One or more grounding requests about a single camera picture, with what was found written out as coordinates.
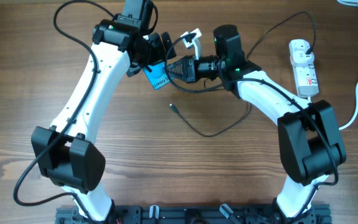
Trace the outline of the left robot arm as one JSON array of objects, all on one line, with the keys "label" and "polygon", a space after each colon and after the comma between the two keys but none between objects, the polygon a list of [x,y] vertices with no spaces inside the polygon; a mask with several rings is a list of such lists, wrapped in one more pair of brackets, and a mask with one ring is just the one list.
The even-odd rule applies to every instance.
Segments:
[{"label": "left robot arm", "polygon": [[48,128],[35,128],[33,166],[75,201],[68,223],[121,223],[122,213],[101,178],[106,160],[96,148],[101,118],[123,76],[152,73],[166,57],[169,37],[154,29],[152,1],[126,1],[124,10],[93,30],[89,59],[64,109]]}]

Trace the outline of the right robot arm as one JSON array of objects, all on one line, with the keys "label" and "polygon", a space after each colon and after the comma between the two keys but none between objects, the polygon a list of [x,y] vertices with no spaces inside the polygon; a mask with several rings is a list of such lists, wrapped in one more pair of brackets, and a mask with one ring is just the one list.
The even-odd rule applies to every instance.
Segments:
[{"label": "right robot arm", "polygon": [[166,64],[170,82],[195,83],[218,78],[221,87],[263,112],[277,126],[280,160],[287,178],[273,200],[269,216],[245,214],[243,222],[320,223],[312,201],[322,186],[337,184],[338,167],[346,151],[334,110],[324,100],[313,103],[284,89],[246,59],[237,27],[222,25],[213,32],[216,53],[204,57],[201,32],[185,32],[180,38],[195,54]]}]

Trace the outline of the teal screen smartphone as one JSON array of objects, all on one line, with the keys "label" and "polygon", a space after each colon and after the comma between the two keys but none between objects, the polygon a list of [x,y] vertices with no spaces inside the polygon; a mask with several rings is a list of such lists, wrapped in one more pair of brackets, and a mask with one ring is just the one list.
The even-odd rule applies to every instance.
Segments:
[{"label": "teal screen smartphone", "polygon": [[164,62],[150,66],[149,68],[151,69],[151,71],[148,71],[146,68],[144,68],[143,71],[154,90],[158,90],[170,83],[167,74],[165,73],[164,70],[165,68]]}]

